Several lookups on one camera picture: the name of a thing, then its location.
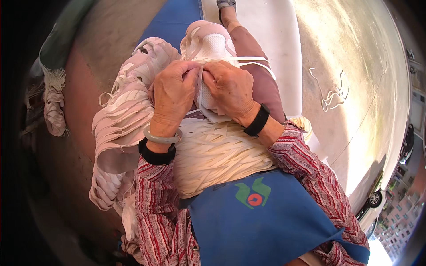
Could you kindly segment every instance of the pink pants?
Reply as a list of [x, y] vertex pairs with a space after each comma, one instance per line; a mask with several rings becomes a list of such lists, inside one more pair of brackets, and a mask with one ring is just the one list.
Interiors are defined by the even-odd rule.
[[[268, 59], [256, 39], [244, 27], [236, 27], [230, 33], [237, 56], [261, 56]], [[268, 66], [266, 61], [257, 61]], [[265, 68], [251, 64], [241, 66], [253, 76], [253, 100], [265, 104], [271, 111], [270, 116], [280, 123], [285, 122], [278, 85]]]

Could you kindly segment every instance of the leg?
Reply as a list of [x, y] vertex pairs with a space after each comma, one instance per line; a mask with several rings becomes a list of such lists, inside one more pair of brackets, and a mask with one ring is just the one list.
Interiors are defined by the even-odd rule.
[[[256, 39], [238, 22], [233, 7], [224, 7], [220, 9], [220, 12], [223, 25], [232, 38], [237, 56], [261, 56], [268, 59]], [[258, 62], [267, 65], [266, 61]], [[271, 110], [271, 117], [284, 123], [285, 115], [278, 86], [270, 73], [265, 68], [254, 64], [242, 66], [241, 69], [249, 71], [253, 76], [253, 99], [258, 103], [264, 103]]]

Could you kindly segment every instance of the black wristband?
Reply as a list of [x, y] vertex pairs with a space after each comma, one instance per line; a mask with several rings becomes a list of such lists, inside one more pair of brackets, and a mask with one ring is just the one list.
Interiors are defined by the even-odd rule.
[[265, 126], [270, 113], [271, 112], [269, 111], [269, 108], [262, 103], [260, 105], [260, 110], [259, 113], [257, 113], [256, 118], [246, 129], [244, 129], [244, 133], [252, 137], [257, 136], [257, 134], [259, 134], [259, 132], [261, 132], [263, 127]]
[[139, 153], [142, 154], [145, 161], [152, 165], [168, 165], [171, 164], [176, 155], [176, 147], [173, 143], [167, 153], [156, 153], [147, 148], [147, 138], [139, 141]]

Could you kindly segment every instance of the white car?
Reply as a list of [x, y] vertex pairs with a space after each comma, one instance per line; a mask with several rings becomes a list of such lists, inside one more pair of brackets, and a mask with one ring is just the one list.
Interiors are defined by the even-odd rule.
[[362, 231], [367, 238], [373, 234], [377, 226], [377, 220], [386, 202], [386, 194], [381, 189], [373, 192], [367, 199], [364, 207], [357, 214]]

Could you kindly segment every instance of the concrete ground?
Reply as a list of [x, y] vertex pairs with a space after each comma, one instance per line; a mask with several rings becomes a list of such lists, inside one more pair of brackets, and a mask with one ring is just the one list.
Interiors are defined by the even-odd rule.
[[[92, 118], [101, 109], [98, 96], [110, 91], [121, 64], [164, 2], [95, 3], [66, 66], [64, 112], [70, 135], [53, 137], [45, 126], [38, 132], [38, 159], [54, 205], [77, 233], [108, 250], [116, 248], [114, 231], [124, 230], [113, 209], [102, 212], [88, 198]], [[357, 212], [379, 170], [389, 179], [397, 162], [409, 109], [405, 53], [380, 0], [295, 0], [294, 5], [302, 45], [302, 113]], [[311, 67], [324, 95], [340, 86], [339, 74], [346, 73], [350, 89], [344, 105], [322, 111]]]

